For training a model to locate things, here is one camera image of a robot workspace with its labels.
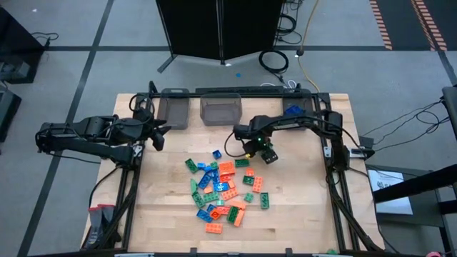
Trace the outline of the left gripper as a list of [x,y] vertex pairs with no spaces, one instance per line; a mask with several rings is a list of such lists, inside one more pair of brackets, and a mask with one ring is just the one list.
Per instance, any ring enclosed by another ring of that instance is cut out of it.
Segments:
[[163,126],[167,120],[151,119],[150,121],[143,121],[143,128],[141,132],[141,139],[146,140],[150,138],[153,141],[153,147],[157,151],[162,151],[164,147],[164,135],[172,129],[171,126]]

